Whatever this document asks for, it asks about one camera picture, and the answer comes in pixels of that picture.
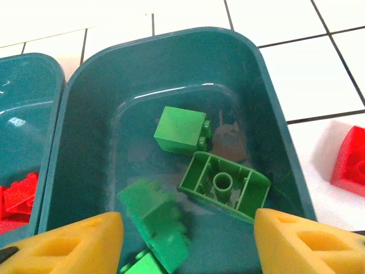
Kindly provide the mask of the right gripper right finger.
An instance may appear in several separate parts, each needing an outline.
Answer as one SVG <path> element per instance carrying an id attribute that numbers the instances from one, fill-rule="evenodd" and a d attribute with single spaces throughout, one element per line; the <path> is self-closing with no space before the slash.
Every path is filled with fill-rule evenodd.
<path id="1" fill-rule="evenodd" d="M 260 208 L 254 238 L 263 273 L 364 273 L 364 236 Z"/>

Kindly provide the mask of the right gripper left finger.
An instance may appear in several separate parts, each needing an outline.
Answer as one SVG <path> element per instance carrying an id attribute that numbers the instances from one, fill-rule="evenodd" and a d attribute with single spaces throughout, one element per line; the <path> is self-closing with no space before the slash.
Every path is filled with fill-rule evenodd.
<path id="1" fill-rule="evenodd" d="M 124 240 L 121 214 L 106 212 L 1 248 L 1 273 L 116 273 Z"/>

